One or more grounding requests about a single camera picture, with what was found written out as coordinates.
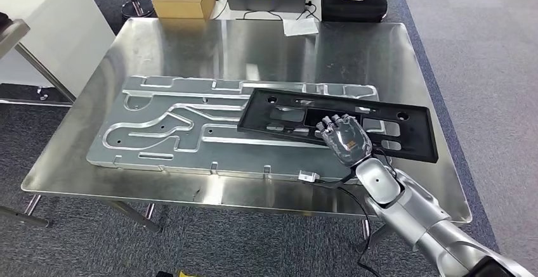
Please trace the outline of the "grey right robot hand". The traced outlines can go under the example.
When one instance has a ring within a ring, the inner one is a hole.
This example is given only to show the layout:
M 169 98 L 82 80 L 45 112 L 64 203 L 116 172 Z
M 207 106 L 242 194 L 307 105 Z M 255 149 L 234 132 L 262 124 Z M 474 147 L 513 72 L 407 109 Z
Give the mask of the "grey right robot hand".
M 353 167 L 372 156 L 372 142 L 355 117 L 348 114 L 325 116 L 316 128 L 343 165 Z

